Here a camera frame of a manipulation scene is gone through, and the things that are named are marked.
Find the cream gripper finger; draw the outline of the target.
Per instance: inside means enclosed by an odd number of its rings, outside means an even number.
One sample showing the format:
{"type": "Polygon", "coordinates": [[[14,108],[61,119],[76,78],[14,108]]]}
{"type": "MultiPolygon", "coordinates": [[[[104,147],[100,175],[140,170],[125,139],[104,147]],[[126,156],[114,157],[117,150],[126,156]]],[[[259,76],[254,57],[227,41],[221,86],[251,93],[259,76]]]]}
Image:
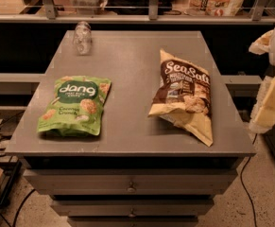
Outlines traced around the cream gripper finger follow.
{"type": "Polygon", "coordinates": [[[249,47],[249,52],[256,54],[256,55],[262,55],[269,51],[269,43],[270,38],[273,31],[270,30],[266,33],[264,33],[260,38],[258,38],[255,42],[253,42],[249,47]]]}
{"type": "Polygon", "coordinates": [[[275,125],[275,77],[265,76],[250,114],[249,129],[266,133],[275,125]]]}

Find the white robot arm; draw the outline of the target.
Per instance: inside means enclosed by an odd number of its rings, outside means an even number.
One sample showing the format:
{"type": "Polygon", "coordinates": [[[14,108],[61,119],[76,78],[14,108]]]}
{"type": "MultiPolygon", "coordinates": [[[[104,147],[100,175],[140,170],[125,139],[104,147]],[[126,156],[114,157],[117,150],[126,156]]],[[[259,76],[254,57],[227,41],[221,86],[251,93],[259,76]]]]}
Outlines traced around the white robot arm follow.
{"type": "MultiPolygon", "coordinates": [[[[269,63],[275,66],[275,27],[263,34],[249,47],[249,52],[268,54],[269,63]]],[[[250,114],[249,129],[255,133],[266,133],[275,125],[275,76],[265,76],[250,114]]]]}

